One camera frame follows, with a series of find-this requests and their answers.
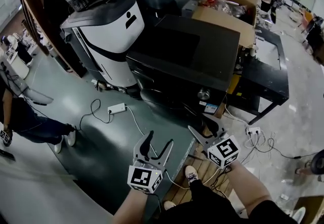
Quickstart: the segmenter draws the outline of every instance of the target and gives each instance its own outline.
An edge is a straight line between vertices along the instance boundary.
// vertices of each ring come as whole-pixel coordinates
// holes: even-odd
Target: white cube
[[[236,138],[230,136],[208,148],[208,158],[219,168],[224,168],[238,158],[240,147]]]
[[[130,166],[127,184],[134,190],[153,194],[162,181],[162,171]]]

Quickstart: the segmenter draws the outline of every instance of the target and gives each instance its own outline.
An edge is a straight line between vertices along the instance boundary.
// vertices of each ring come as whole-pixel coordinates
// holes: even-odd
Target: blue jeans
[[[10,128],[34,143],[53,145],[60,143],[63,135],[74,131],[69,124],[38,116],[21,98],[13,100]]]

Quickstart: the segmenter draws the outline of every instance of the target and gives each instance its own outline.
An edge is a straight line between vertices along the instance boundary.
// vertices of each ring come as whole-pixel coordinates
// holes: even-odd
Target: silver knob
[[[211,97],[211,94],[209,90],[205,90],[202,88],[198,92],[197,96],[200,100],[208,100]]]

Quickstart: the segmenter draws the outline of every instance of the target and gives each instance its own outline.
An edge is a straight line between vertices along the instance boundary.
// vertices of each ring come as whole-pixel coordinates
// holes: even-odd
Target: black table
[[[261,30],[261,33],[256,33],[257,36],[277,46],[280,69],[265,64],[255,57],[250,57],[243,62],[241,77],[234,92],[228,95],[228,104],[254,114],[256,117],[249,122],[249,125],[289,99],[286,58],[280,36],[261,27],[256,27],[256,30]],[[259,112],[261,97],[272,103]]]

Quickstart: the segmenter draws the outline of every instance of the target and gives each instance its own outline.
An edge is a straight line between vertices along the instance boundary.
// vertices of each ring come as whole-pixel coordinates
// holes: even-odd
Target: open cardboard box
[[[237,2],[242,6],[248,6],[253,12],[253,24],[250,25],[242,20],[216,11],[207,7],[198,7],[192,15],[193,19],[217,24],[228,29],[232,29],[240,33],[239,45],[245,48],[251,48],[255,41],[254,27],[257,17],[257,2],[258,0],[229,0]]]

